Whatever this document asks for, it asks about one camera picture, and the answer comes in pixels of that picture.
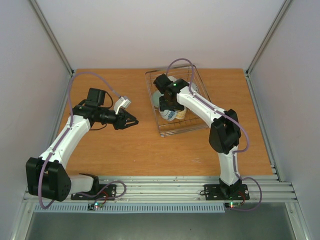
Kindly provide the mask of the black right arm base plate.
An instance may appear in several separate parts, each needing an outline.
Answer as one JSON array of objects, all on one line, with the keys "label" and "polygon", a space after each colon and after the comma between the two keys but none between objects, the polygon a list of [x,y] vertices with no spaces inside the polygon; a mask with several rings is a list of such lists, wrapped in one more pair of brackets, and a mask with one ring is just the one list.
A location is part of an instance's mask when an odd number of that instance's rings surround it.
[{"label": "black right arm base plate", "polygon": [[225,197],[219,184],[205,184],[203,193],[206,201],[242,201],[250,200],[248,186],[241,184],[240,187],[230,197]]}]

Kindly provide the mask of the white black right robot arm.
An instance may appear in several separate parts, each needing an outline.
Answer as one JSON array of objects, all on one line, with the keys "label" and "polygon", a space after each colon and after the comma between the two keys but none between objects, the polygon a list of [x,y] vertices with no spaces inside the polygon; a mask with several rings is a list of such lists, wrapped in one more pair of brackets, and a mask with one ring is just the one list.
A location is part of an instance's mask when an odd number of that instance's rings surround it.
[{"label": "white black right robot arm", "polygon": [[195,85],[182,78],[173,80],[161,74],[153,81],[161,93],[161,111],[182,111],[187,108],[210,128],[208,141],[217,152],[220,166],[219,187],[225,199],[234,197],[242,184],[237,163],[241,130],[237,113],[217,107],[196,90]]}]

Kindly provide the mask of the pink patterned bowl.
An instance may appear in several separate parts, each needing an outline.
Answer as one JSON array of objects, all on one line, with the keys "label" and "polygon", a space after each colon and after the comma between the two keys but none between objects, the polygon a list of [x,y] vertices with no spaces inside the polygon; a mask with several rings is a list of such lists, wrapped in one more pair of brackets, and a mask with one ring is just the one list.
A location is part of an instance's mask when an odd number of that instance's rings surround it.
[{"label": "pink patterned bowl", "polygon": [[192,83],[191,84],[191,88],[192,88],[192,90],[194,91],[194,92],[199,92],[199,88],[198,88],[198,86],[195,84],[195,83]]}]

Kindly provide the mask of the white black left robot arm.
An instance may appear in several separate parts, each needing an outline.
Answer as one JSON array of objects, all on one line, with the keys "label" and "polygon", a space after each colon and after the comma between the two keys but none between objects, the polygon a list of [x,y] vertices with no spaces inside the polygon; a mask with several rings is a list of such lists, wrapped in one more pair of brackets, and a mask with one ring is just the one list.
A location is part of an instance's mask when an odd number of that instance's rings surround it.
[{"label": "white black left robot arm", "polygon": [[83,136],[95,123],[113,125],[115,130],[124,130],[137,125],[136,117],[127,112],[131,101],[121,96],[111,106],[104,107],[105,90],[90,88],[87,98],[75,105],[67,123],[53,143],[39,157],[26,162],[28,193],[51,201],[64,201],[69,195],[83,195],[96,199],[103,191],[99,178],[81,173],[69,176],[66,167],[70,156]]}]

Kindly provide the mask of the yellow blue patterned bowl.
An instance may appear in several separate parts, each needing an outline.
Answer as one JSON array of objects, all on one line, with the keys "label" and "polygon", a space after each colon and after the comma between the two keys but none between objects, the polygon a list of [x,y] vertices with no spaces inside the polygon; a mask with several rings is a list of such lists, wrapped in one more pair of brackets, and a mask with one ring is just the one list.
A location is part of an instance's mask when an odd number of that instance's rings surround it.
[{"label": "yellow blue patterned bowl", "polygon": [[185,118],[185,116],[186,116],[186,113],[187,113],[187,108],[185,108],[182,111],[177,112],[177,115],[176,115],[175,118],[178,119],[178,120],[183,120]]}]

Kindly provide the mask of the green ring patterned bowl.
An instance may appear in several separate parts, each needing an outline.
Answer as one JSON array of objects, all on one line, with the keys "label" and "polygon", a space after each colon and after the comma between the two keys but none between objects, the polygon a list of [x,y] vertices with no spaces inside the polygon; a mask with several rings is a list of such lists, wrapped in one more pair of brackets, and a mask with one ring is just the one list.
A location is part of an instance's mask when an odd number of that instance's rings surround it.
[{"label": "green ring patterned bowl", "polygon": [[159,108],[159,106],[160,106],[160,97],[162,97],[162,96],[163,96],[163,94],[159,90],[156,90],[152,94],[152,103],[153,103],[154,107]]}]

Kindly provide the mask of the pale green bowl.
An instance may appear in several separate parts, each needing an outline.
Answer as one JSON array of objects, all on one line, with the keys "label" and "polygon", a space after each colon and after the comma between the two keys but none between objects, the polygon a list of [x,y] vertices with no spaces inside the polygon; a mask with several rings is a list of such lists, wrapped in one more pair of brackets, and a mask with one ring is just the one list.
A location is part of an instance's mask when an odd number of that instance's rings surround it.
[{"label": "pale green bowl", "polygon": [[168,78],[173,83],[177,81],[177,79],[174,76],[169,76]]}]

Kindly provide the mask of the blue floral white bowl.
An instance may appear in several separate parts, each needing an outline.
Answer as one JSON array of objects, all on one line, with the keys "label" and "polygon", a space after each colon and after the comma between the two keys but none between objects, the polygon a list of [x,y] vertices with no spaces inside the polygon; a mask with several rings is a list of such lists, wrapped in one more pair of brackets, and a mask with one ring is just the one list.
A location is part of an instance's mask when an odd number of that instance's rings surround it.
[{"label": "blue floral white bowl", "polygon": [[160,111],[159,114],[164,120],[166,120],[168,122],[173,121],[176,118],[176,116],[178,115],[177,112],[175,112],[173,110],[168,110],[168,109],[166,109],[164,111]]}]

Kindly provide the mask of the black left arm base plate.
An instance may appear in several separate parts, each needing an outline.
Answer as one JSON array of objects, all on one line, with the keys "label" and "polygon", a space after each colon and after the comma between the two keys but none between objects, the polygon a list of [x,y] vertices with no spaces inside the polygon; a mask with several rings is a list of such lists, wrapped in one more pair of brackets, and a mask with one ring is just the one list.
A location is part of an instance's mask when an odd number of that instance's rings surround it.
[{"label": "black left arm base plate", "polygon": [[105,197],[114,198],[116,196],[116,193],[117,193],[117,186],[115,184],[111,184],[108,187],[106,187],[103,191],[101,191],[97,196],[90,197],[90,196],[76,193],[76,194],[72,194],[70,199],[73,201],[93,201],[99,198],[104,199]]}]

